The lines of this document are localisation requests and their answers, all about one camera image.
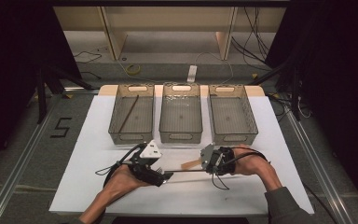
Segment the human arm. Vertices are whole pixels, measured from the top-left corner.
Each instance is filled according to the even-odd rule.
[[[246,145],[234,148],[235,157],[252,152]],[[316,223],[306,211],[301,209],[292,194],[282,183],[274,167],[263,158],[250,155],[236,161],[235,173],[241,175],[258,175],[266,188],[268,210],[272,224]]]
[[[83,212],[78,220],[74,220],[71,223],[93,223],[109,204],[125,194],[144,186],[148,186],[148,184],[135,178],[127,165],[119,166],[86,211]]]

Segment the gray floor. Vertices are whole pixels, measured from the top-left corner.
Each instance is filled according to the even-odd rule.
[[[187,45],[187,48],[191,49],[189,51],[184,50],[182,47],[184,45],[183,42],[176,43],[176,47],[182,49],[181,52],[175,49],[172,42],[167,43],[169,46],[165,46],[166,48],[164,48],[164,45],[157,44],[162,38],[160,34],[147,34],[148,38],[145,41],[147,45],[142,45],[142,41],[136,41],[137,35],[139,34],[129,36],[128,40],[133,39],[133,42],[128,41],[129,43],[127,43],[123,53],[127,61],[121,62],[124,65],[129,63],[140,64],[142,71],[137,77],[155,80],[157,83],[165,79],[179,82],[185,81],[189,65],[195,62],[196,57],[200,53],[211,52],[217,54],[216,44],[210,34],[201,34],[199,36],[197,41],[202,43],[201,47],[197,47],[198,45],[193,42]],[[186,42],[184,36],[187,35],[181,34],[179,39],[184,39]],[[153,55],[153,60],[148,58],[145,52],[150,52],[149,55]],[[170,55],[170,59],[164,61],[167,55]],[[261,76],[265,73],[265,71],[260,71],[246,65],[241,60],[241,55],[232,50],[228,61],[232,66],[234,76],[228,83],[248,83],[252,80],[252,74],[257,73]],[[219,62],[213,57],[202,55],[202,60],[198,63],[200,64],[196,81],[199,83],[221,83],[231,77],[228,64]],[[110,61],[108,54],[104,55],[100,61],[79,63],[78,66],[82,72],[92,72],[102,77],[102,79],[97,79],[91,74],[83,74],[85,81],[97,87],[105,84],[145,82],[142,79],[127,77],[119,64]],[[273,78],[262,85],[265,93],[275,92],[273,88],[275,80],[276,78]],[[67,87],[74,86],[67,81],[62,83]],[[0,218],[0,223],[63,223],[71,219],[71,217],[51,214],[48,211],[48,207],[69,161],[76,139],[90,108],[92,98],[93,94],[84,93],[76,93],[70,95],[70,97],[61,98],[21,177],[19,185]],[[271,102],[271,104],[276,114],[282,112],[281,105],[276,102]],[[36,99],[32,99],[29,106],[24,108],[16,130],[7,140],[7,148],[0,152],[0,188],[5,184],[8,175],[15,166],[36,127],[37,107]],[[59,118],[72,118],[62,122],[62,125],[70,129],[64,138],[51,138],[54,134],[63,133],[62,130],[55,130]],[[283,118],[278,116],[277,119],[280,121],[283,136],[301,179],[327,206],[330,206],[287,116]],[[346,175],[339,161],[334,157],[317,120],[314,117],[308,119],[302,118],[301,123],[305,127],[310,141],[322,160],[334,186],[337,188],[339,196],[345,202],[353,223],[358,223],[358,191],[356,187]],[[309,196],[315,208],[317,222],[333,223],[314,196],[310,193]],[[107,217],[103,223],[109,223],[111,219],[111,217]],[[252,224],[268,223],[268,220],[264,217],[250,217],[249,220]]]

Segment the transparent plastic bin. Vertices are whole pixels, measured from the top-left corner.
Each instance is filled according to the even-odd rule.
[[[162,143],[200,143],[202,116],[199,85],[164,84],[159,133]]]
[[[119,85],[109,133],[116,145],[153,139],[154,85]]]
[[[258,134],[243,85],[210,85],[210,117],[217,146],[251,145]]]

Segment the white table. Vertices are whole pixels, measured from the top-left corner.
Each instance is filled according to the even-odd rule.
[[[180,146],[160,143],[162,88],[156,86],[154,138],[163,156],[154,168],[179,169],[181,163],[198,158],[200,149],[212,142],[205,88],[202,86],[201,91],[204,130],[201,143]],[[313,214],[268,97],[251,96],[249,100],[259,131],[252,148],[260,150],[271,161],[300,207]],[[108,133],[114,103],[115,96],[94,97],[50,212],[61,215],[83,212],[102,189],[105,179],[94,172],[111,166],[134,146],[115,146]],[[106,213],[133,217],[249,217],[268,213],[265,188],[257,176],[224,175],[221,178],[230,190],[216,188],[206,173],[176,173],[159,188],[133,191],[107,207]]]

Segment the floor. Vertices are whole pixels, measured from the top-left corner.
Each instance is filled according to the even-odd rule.
[[[222,62],[216,59],[214,56],[218,55],[218,47],[211,33],[133,33],[128,36],[119,62],[124,66],[132,63],[139,64],[141,73],[136,77],[128,77],[120,64],[111,60],[104,44],[103,34],[70,32],[66,35],[74,55],[84,50],[101,54],[101,57],[88,53],[76,56],[83,79],[95,87],[124,82],[145,82],[145,79],[156,83],[164,79],[186,81],[188,67],[191,64],[198,66],[196,81],[202,84],[225,81],[249,83],[253,75],[262,76],[266,73],[265,70],[257,67],[268,70],[256,60],[247,59],[245,62],[242,55],[234,48],[230,50],[228,61]],[[274,34],[263,34],[263,40],[268,46],[273,36]],[[235,34],[235,37],[243,44],[247,36]],[[251,52],[262,57],[254,39],[249,42],[249,48]],[[87,63],[95,57],[100,58]],[[274,77],[262,84],[265,93],[275,93],[276,79]],[[76,87],[65,80],[62,83],[67,88]],[[33,152],[19,174],[20,180],[13,194],[9,196],[7,204],[3,205],[0,223],[65,223],[71,220],[72,217],[50,213],[48,208],[60,184],[92,98],[96,94],[96,92],[72,90],[74,91],[69,91],[65,96],[48,94],[48,106],[52,109],[46,126],[41,129],[41,134],[36,139],[36,145],[30,146],[29,144],[30,139],[33,139],[34,130],[40,128],[36,124],[38,115],[36,98],[32,98],[29,105],[24,108],[16,130],[7,139],[7,148],[0,152],[0,189],[5,186],[13,168],[22,156],[21,153],[30,147],[33,148]],[[327,206],[328,210],[335,214],[332,202],[328,200],[328,194],[312,169],[307,150],[297,136],[290,113],[286,113],[282,104],[276,101],[271,100],[271,105],[277,114],[277,120],[300,178]],[[307,106],[306,99],[302,100],[301,105]],[[308,108],[303,108],[303,112],[304,115],[299,123],[304,127],[314,151],[331,180],[331,185],[347,209],[351,220],[348,223],[358,223],[358,191],[334,156],[317,119],[312,114],[306,118],[310,112]],[[61,126],[69,127],[69,130],[65,137],[52,137],[64,134],[63,130],[56,129],[60,119]],[[307,190],[307,193],[314,206],[314,217],[317,222],[334,223],[311,191]],[[106,217],[102,223],[110,223],[112,219],[112,217]],[[252,224],[268,223],[266,217],[249,217],[249,221]]]

